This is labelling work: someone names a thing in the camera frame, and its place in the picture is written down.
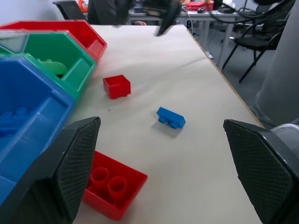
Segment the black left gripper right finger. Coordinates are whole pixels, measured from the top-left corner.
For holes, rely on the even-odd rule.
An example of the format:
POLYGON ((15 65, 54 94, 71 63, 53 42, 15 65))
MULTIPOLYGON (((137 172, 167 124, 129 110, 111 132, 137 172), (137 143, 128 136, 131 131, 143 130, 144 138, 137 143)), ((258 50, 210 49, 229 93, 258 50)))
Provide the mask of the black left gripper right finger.
POLYGON ((223 123, 238 178, 263 224, 299 222, 299 125, 223 123))

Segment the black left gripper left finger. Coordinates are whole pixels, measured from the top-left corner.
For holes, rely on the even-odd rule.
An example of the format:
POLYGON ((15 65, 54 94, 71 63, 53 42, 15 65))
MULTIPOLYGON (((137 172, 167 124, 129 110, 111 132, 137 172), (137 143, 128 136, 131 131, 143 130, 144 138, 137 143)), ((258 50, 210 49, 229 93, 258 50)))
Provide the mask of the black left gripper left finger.
POLYGON ((91 172, 100 117, 75 121, 27 169, 0 207, 2 224, 71 224, 91 172))

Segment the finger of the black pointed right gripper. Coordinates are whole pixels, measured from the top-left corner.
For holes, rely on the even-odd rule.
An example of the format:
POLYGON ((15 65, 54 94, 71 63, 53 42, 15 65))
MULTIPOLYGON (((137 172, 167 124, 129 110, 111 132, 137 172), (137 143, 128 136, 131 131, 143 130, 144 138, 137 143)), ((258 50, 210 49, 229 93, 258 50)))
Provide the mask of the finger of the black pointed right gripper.
POLYGON ((162 36, 170 28, 181 11, 179 0, 155 0, 154 12, 162 20, 157 36, 162 36))

